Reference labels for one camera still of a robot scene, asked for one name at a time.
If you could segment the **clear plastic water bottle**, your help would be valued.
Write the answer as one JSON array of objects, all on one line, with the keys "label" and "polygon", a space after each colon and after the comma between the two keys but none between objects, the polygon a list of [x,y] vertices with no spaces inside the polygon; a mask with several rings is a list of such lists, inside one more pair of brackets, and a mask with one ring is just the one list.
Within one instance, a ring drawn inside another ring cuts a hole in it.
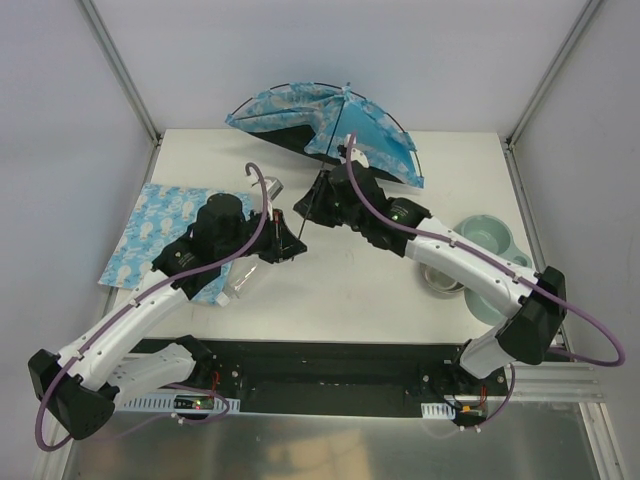
[{"label": "clear plastic water bottle", "polygon": [[240,299],[258,280],[258,270],[259,263],[253,257],[234,260],[222,291],[215,298],[216,304],[226,307],[232,301]]}]

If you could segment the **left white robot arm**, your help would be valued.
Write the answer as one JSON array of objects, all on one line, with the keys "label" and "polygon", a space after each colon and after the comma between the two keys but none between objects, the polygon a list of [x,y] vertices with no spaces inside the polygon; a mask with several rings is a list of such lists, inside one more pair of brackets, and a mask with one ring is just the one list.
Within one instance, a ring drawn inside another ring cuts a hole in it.
[{"label": "left white robot arm", "polygon": [[192,390],[215,397],[219,373],[212,352],[191,335],[160,351],[126,362],[124,356],[174,310],[217,279],[223,265],[255,255],[275,264],[304,252],[306,245],[287,227],[281,210],[262,203],[244,213],[231,194],[210,196],[184,234],[156,257],[149,272],[127,298],[57,353],[41,349],[28,361],[36,398],[38,446],[50,450],[42,435],[51,414],[69,438],[82,440],[101,429],[115,409],[161,387]]}]

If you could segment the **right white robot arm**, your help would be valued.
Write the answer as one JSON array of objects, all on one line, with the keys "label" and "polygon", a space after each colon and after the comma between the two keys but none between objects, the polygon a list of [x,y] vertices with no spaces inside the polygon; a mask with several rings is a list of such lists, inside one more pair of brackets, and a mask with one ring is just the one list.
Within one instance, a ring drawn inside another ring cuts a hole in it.
[{"label": "right white robot arm", "polygon": [[537,272],[472,245],[427,208],[386,196],[357,162],[321,171],[294,210],[317,225],[348,226],[376,248],[433,267],[500,312],[502,321],[468,341],[453,361],[450,382],[461,394],[473,394],[513,361],[542,363],[566,317],[562,272]]}]

